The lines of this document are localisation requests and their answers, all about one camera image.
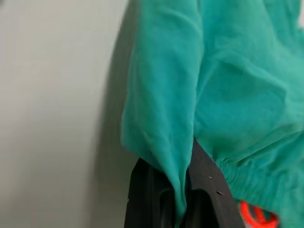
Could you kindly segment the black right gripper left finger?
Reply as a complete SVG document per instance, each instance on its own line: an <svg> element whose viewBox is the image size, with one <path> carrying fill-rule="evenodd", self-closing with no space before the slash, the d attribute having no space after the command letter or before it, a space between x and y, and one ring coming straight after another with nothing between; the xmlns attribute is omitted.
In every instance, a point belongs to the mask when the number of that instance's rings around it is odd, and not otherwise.
<svg viewBox="0 0 304 228"><path fill-rule="evenodd" d="M174 189L163 172L138 159L130 177L125 228L174 228Z"/></svg>

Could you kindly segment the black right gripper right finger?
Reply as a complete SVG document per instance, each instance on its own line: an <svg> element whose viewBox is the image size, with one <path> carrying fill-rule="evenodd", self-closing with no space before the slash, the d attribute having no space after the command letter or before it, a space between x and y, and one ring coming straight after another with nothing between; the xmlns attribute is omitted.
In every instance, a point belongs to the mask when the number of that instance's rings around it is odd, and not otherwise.
<svg viewBox="0 0 304 228"><path fill-rule="evenodd" d="M216 163L196 139L187 169L186 228L243 228L228 184Z"/></svg>

